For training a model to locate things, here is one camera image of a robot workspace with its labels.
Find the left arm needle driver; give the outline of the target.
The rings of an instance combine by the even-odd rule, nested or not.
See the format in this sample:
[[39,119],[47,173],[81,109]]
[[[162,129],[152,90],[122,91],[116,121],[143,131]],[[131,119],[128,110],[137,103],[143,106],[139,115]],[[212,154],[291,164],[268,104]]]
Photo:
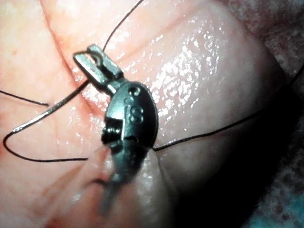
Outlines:
[[111,97],[104,120],[101,136],[104,145],[131,140],[145,149],[153,147],[159,120],[156,104],[145,85],[122,84]]

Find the left arm needle driver jaw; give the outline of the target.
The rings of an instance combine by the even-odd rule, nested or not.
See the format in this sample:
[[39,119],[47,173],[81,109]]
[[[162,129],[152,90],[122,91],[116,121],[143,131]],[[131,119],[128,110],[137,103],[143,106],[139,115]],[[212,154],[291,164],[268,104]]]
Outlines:
[[95,60],[95,66],[90,67],[89,80],[94,84],[108,84],[123,77],[122,70],[97,45],[87,48],[89,55]]
[[106,89],[109,83],[109,79],[105,77],[102,70],[95,63],[86,57],[86,53],[75,53],[73,55],[73,60],[85,74],[88,81],[92,83],[96,89]]

